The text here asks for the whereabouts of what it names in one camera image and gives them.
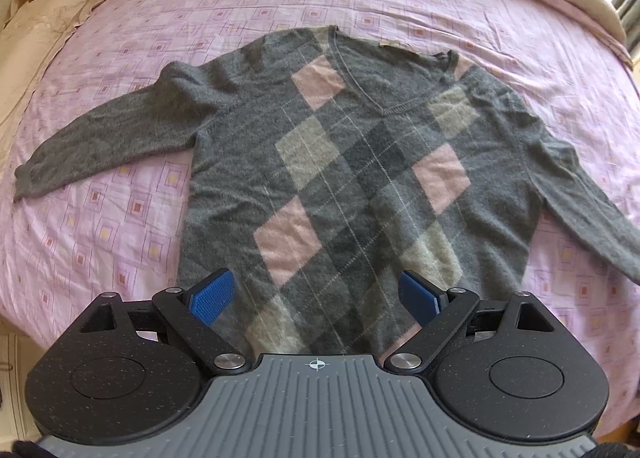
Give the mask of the pink patterned bed sheet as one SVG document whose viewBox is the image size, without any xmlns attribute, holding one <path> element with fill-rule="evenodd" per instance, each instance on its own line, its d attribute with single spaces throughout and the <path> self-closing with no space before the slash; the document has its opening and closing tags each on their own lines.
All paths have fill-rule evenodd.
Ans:
<svg viewBox="0 0 640 458">
<path fill-rule="evenodd" d="M 620 46 L 564 0 L 106 0 L 44 72 L 11 149 L 17 165 L 79 114 L 273 30 L 454 49 L 511 86 L 629 218 L 639 215 L 639 99 Z M 177 275 L 189 153 L 106 171 L 46 197 L 1 185 L 1 313 L 51 344 L 101 291 L 148 299 Z"/>
</svg>

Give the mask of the grey argyle knit sweater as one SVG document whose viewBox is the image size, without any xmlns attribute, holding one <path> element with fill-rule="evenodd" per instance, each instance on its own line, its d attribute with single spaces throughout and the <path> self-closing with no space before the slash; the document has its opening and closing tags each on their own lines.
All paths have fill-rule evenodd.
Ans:
<svg viewBox="0 0 640 458">
<path fill-rule="evenodd" d="M 296 28 L 108 101 L 15 171 L 39 198 L 119 166 L 192 152 L 176 283 L 238 280 L 214 329 L 243 352 L 373 353 L 414 322 L 397 281 L 504 299 L 542 211 L 630 279 L 639 232 L 518 93 L 454 51 L 421 56 Z"/>
</svg>

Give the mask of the cream pillow with orange tag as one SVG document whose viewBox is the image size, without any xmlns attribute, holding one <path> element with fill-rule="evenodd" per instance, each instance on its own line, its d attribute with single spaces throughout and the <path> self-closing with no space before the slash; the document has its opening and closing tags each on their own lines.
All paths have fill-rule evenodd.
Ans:
<svg viewBox="0 0 640 458">
<path fill-rule="evenodd" d="M 35 86 L 75 29 L 104 0 L 1 0 L 1 157 Z"/>
</svg>

